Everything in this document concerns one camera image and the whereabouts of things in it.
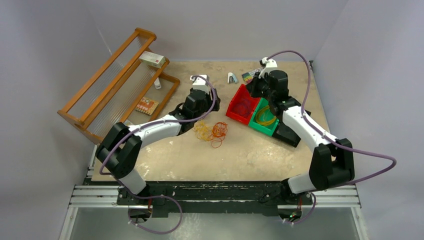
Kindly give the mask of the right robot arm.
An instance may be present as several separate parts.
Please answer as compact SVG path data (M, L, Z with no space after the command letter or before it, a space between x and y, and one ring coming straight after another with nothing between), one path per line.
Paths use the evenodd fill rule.
M289 95L288 75L273 70L263 77L256 72L246 85L252 98L267 100L270 112L284 126L303 140L312 152L309 170L281 182L282 200L294 203L304 192L326 190L347 183L355 177L353 153L346 148L352 143L326 132L322 127L312 127L314 120L301 103Z

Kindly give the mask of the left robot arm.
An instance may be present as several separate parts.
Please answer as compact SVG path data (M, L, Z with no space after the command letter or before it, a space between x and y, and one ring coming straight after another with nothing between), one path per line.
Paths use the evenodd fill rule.
M219 109L220 98L215 88L210 93L191 88L185 101L160 119L131 126L122 122L114 124L98 146L95 157L127 188L130 199L142 205L150 194L149 185L135 169L140 150L159 140L186 133L198 120Z

